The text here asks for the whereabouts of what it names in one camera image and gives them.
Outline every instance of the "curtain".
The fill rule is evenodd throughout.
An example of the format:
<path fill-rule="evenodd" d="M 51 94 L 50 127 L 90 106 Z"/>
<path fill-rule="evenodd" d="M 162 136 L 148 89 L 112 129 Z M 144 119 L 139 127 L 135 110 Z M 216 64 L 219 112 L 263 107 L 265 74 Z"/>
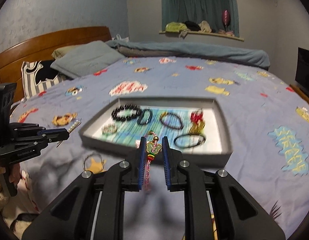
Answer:
<path fill-rule="evenodd" d="M 224 30 L 222 11 L 229 10 L 231 22 L 227 30 L 239 36 L 237 0 L 162 0 L 162 30 L 170 22 L 192 21 L 199 24 L 206 20 L 218 32 Z"/>

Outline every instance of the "pink balloon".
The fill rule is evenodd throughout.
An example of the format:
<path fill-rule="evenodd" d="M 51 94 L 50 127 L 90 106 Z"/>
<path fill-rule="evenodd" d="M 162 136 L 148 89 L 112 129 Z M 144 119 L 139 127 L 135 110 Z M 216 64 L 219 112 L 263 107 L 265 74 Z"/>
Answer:
<path fill-rule="evenodd" d="M 228 10 L 224 10 L 222 12 L 222 22 L 225 26 L 228 26 L 230 23 L 230 12 Z"/>

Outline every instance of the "black bracelet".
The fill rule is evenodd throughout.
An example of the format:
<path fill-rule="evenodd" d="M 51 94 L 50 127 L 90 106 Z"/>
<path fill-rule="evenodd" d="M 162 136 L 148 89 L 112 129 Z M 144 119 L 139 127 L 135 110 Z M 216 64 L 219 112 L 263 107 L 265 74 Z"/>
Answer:
<path fill-rule="evenodd" d="M 128 115 L 128 116 L 118 116 L 118 113 L 120 111 L 127 110 L 127 109 L 136 110 L 136 113 Z M 126 104 L 124 106 L 119 106 L 115 110 L 113 110 L 112 113 L 111 113 L 113 120 L 121 121 L 121 122 L 131 121 L 133 119 L 137 119 L 137 117 L 140 116 L 140 115 L 141 115 L 140 106 L 133 105 L 133 104 Z"/>
<path fill-rule="evenodd" d="M 176 140 L 178 140 L 179 138 L 185 137 L 185 136 L 194 136 L 194 135 L 196 135 L 196 136 L 201 136 L 201 137 L 202 137 L 202 139 L 199 139 L 199 140 L 198 140 L 197 144 L 190 145 L 190 146 L 180 146 L 180 145 L 176 144 Z M 174 143 L 177 147 L 179 147 L 179 148 L 181 148 L 181 149 L 193 148 L 193 147 L 199 146 L 199 145 L 201 145 L 201 144 L 204 144 L 205 142 L 206 142 L 206 138 L 205 138 L 204 135 L 202 135 L 202 134 L 191 134 L 191 133 L 181 134 L 181 135 L 177 136 L 177 137 L 173 140 L 173 143 Z"/>
<path fill-rule="evenodd" d="M 145 122 L 141 122 L 142 119 L 143 119 L 143 117 L 145 116 L 145 113 L 146 113 L 147 111 L 150 113 L 148 119 L 147 119 Z M 144 109 L 144 110 L 142 110 L 142 113 L 141 113 L 139 119 L 137 120 L 137 124 L 138 124 L 138 125 L 146 125 L 146 124 L 150 123 L 151 120 L 152 120 L 152 116 L 153 116 L 153 113 L 152 113 L 152 110 L 151 110 L 151 109 Z"/>
<path fill-rule="evenodd" d="M 164 118 L 165 116 L 167 116 L 167 115 L 173 115 L 173 116 L 175 116 L 176 118 L 178 118 L 178 120 L 179 120 L 179 122 L 180 122 L 180 126 L 179 126 L 179 127 L 176 127 L 176 126 L 171 126 L 171 125 L 169 125 L 168 123 L 165 123 L 165 122 L 163 121 L 163 118 Z M 164 126 L 170 128 L 170 129 L 173 129 L 173 130 L 182 130 L 183 127 L 184 127 L 183 122 L 182 122 L 182 120 L 181 120 L 181 117 L 180 117 L 179 115 L 173 113 L 173 112 L 167 112 L 167 111 L 166 111 L 166 112 L 163 112 L 163 113 L 160 115 L 159 120 L 160 120 L 160 122 L 161 122 Z"/>

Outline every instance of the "window sill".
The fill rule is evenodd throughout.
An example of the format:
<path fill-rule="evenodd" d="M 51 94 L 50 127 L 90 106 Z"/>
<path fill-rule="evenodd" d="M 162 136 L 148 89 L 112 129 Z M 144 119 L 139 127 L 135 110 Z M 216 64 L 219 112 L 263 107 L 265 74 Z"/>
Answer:
<path fill-rule="evenodd" d="M 165 31 L 159 31 L 159 34 L 165 34 Z M 210 36 L 217 36 L 217 37 L 222 37 L 222 38 L 227 38 L 227 39 L 232 39 L 232 40 L 237 40 L 237 41 L 244 41 L 244 38 L 239 38 L 239 37 L 232 37 L 232 36 L 227 36 L 227 35 L 223 35 L 223 34 L 219 34 L 219 33 L 205 33 L 205 32 L 193 32 L 193 31 L 189 31 L 188 34 L 197 34 L 197 35 L 210 35 Z"/>

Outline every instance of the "hand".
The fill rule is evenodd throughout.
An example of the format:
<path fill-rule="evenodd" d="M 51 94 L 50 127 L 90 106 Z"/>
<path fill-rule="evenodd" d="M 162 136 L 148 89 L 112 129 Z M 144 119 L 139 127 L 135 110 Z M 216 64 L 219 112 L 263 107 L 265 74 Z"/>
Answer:
<path fill-rule="evenodd" d="M 0 174 L 3 174 L 6 172 L 6 169 L 3 167 L 0 167 Z M 10 166 L 10 175 L 9 175 L 9 182 L 13 183 L 15 186 L 18 185 L 20 180 L 20 164 L 14 164 Z"/>

